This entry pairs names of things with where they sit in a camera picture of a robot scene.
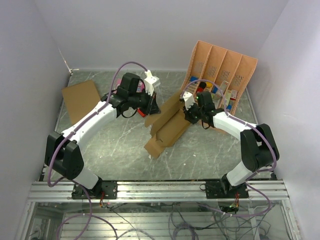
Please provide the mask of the orange plastic file organizer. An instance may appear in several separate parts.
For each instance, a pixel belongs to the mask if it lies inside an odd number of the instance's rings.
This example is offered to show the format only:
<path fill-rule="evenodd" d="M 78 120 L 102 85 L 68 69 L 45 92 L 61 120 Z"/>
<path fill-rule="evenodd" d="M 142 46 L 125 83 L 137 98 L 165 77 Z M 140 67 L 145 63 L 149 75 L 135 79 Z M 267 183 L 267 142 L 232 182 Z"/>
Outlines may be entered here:
<path fill-rule="evenodd" d="M 200 86 L 196 80 L 190 82 L 191 76 L 195 76 L 201 82 L 209 80 L 212 83 L 212 87 L 206 86 L 205 91 L 213 95 L 214 85 L 220 87 L 223 81 L 227 81 L 224 94 L 231 93 L 230 113 L 235 114 L 257 63 L 258 60 L 254 57 L 199 40 L 193 48 L 181 89 L 187 89 L 195 95 Z"/>

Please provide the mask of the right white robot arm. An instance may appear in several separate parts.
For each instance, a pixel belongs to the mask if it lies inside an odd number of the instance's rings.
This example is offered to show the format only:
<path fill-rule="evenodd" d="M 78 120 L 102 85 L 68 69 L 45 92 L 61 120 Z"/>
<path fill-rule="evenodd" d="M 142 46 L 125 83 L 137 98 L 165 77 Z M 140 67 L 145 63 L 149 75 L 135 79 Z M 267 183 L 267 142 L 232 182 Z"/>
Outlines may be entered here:
<path fill-rule="evenodd" d="M 238 192 L 238 186 L 255 173 L 268 171 L 268 166 L 277 165 L 280 154 L 275 139 L 267 124 L 251 124 L 223 108 L 216 108 L 208 91 L 199 92 L 196 99 L 188 91 L 180 97 L 184 102 L 183 112 L 187 121 L 192 124 L 200 121 L 240 141 L 240 163 L 221 178 L 220 192 L 224 197 L 231 198 Z"/>

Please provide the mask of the red block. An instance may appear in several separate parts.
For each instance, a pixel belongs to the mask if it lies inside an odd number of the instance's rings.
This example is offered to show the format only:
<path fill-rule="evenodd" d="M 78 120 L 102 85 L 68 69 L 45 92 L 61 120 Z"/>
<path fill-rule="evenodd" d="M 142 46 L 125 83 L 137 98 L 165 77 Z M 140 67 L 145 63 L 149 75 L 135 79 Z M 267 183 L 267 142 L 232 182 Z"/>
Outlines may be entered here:
<path fill-rule="evenodd" d="M 203 92 L 205 89 L 206 89 L 205 87 L 199 86 L 196 90 L 196 93 Z"/>
<path fill-rule="evenodd" d="M 147 116 L 140 108 L 137 109 L 137 112 L 138 112 L 139 115 L 142 116 L 143 118 Z"/>

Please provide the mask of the aluminium mounting rail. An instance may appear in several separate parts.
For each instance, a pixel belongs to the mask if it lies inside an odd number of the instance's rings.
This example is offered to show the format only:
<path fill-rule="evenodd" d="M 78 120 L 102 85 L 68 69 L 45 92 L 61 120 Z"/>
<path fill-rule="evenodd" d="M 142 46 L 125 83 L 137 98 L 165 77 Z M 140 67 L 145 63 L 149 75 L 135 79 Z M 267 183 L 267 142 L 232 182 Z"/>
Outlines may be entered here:
<path fill-rule="evenodd" d="M 247 191 L 247 200 L 264 201 L 265 194 L 272 201 L 288 200 L 289 194 L 282 180 L 253 180 L 248 184 L 254 189 Z M 76 202 L 72 199 L 73 183 L 63 181 L 54 187 L 45 182 L 32 184 L 28 200 L 31 202 Z M 115 199 L 104 199 L 104 202 L 204 202 L 205 191 L 200 187 L 203 181 L 119 181 Z"/>

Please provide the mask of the pink sticker sheet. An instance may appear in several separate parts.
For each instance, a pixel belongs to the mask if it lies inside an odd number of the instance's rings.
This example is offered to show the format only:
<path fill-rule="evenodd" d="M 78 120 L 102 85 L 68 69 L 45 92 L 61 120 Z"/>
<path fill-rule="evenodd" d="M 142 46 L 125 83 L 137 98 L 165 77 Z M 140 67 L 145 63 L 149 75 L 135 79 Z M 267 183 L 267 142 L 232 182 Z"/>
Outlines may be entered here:
<path fill-rule="evenodd" d="M 145 84 L 140 78 L 122 78 L 116 87 L 115 93 L 121 96 L 131 96 L 135 93 L 142 93 Z"/>

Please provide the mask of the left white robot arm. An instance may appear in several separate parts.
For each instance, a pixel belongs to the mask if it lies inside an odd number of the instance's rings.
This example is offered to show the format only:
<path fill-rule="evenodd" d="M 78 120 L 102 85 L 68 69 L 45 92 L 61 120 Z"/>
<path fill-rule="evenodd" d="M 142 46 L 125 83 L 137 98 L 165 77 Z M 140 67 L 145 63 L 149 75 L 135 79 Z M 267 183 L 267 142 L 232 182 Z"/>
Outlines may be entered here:
<path fill-rule="evenodd" d="M 145 75 L 146 78 L 141 79 L 136 74 L 125 73 L 116 90 L 104 95 L 80 121 L 62 133 L 54 131 L 47 137 L 45 165 L 62 177 L 82 185 L 91 199 L 98 198 L 104 191 L 103 181 L 85 167 L 81 149 L 102 127 L 128 109 L 141 110 L 145 115 L 161 112 L 155 92 L 160 80 L 150 70 L 145 71 Z"/>

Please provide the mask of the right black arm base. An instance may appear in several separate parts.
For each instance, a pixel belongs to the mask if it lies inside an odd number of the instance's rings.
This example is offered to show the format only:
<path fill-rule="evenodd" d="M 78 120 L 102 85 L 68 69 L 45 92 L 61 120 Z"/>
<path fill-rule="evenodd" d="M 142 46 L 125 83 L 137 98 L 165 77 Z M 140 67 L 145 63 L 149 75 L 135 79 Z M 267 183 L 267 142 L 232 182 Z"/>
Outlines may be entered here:
<path fill-rule="evenodd" d="M 221 180 L 212 179 L 200 184 L 199 189 L 205 192 L 207 199 L 236 199 L 236 197 L 239 199 L 247 199 L 249 197 L 247 187 L 244 183 L 227 189 L 227 187 L 223 186 Z"/>

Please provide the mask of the blue block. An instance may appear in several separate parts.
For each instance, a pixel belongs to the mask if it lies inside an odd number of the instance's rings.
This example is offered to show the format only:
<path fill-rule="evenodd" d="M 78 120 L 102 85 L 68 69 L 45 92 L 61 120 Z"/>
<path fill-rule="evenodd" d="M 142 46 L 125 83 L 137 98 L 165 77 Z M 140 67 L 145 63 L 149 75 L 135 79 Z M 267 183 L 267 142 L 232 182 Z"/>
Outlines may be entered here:
<path fill-rule="evenodd" d="M 191 76 L 190 77 L 190 82 L 196 81 L 198 78 L 196 76 Z"/>

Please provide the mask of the white card box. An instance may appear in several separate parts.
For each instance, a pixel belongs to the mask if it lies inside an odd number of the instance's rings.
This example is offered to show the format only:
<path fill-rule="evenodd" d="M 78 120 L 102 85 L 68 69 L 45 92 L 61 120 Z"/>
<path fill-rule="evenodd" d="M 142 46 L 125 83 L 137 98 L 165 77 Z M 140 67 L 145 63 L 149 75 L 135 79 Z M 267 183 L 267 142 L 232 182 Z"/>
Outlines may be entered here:
<path fill-rule="evenodd" d="M 225 93 L 228 84 L 229 84 L 229 83 L 228 83 L 226 80 L 224 80 L 224 81 L 221 83 L 219 89 L 218 89 L 217 92 L 216 92 L 216 95 L 217 95 L 218 99 L 220 99 L 220 98 L 222 97 L 222 95 Z"/>

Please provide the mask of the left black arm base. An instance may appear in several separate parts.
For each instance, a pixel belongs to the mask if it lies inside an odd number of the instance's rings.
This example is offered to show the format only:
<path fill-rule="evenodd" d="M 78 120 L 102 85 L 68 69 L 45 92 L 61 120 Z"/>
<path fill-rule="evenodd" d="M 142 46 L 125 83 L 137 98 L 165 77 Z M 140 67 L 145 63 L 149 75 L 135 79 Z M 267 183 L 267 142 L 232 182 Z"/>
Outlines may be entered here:
<path fill-rule="evenodd" d="M 118 193 L 118 184 L 116 181 L 98 181 L 97 185 L 93 189 L 87 189 L 90 199 L 106 199 L 115 200 Z M 87 198 L 85 191 L 79 184 L 73 186 L 71 193 L 71 198 L 73 200 L 84 200 Z"/>

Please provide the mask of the closed brown cardboard box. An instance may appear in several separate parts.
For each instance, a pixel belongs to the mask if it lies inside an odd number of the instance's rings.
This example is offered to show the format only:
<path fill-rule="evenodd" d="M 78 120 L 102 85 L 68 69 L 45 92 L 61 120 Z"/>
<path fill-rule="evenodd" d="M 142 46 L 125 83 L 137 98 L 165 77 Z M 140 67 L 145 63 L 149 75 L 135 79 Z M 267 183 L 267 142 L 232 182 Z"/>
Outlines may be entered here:
<path fill-rule="evenodd" d="M 93 80 L 87 80 L 61 90 L 67 113 L 72 125 L 85 117 L 100 101 Z"/>

